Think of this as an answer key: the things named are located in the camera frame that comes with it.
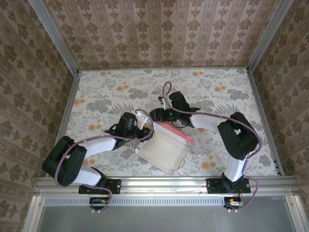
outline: table surface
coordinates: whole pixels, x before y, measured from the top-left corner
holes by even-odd
[[[166,81],[191,107],[229,116],[242,112],[263,141],[261,152],[248,163],[246,174],[277,175],[261,118],[245,69],[154,69],[82,71],[66,134],[79,141],[101,134],[118,123],[124,112],[162,107],[157,97]],[[181,129],[195,139],[174,176],[220,176],[229,157],[221,136],[209,130]],[[164,176],[165,172],[135,154],[138,142],[86,159],[107,176]]]

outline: floral wallpaper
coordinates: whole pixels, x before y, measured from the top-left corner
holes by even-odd
[[[43,0],[79,69],[246,66],[279,0]]]
[[[166,81],[181,91],[191,107],[231,115],[240,111],[261,136],[262,151],[249,162],[249,175],[277,175],[245,69],[156,69],[81,71],[67,135],[75,140],[93,137],[118,123],[124,112],[162,107],[158,96]],[[220,134],[202,128],[183,128],[194,146],[174,176],[219,176],[229,157]],[[164,176],[162,170],[135,153],[136,143],[102,152],[84,161],[107,176]]]
[[[254,70],[287,175],[309,218],[309,1],[294,0]]]
[[[72,75],[26,0],[0,1],[0,231],[21,231]]]

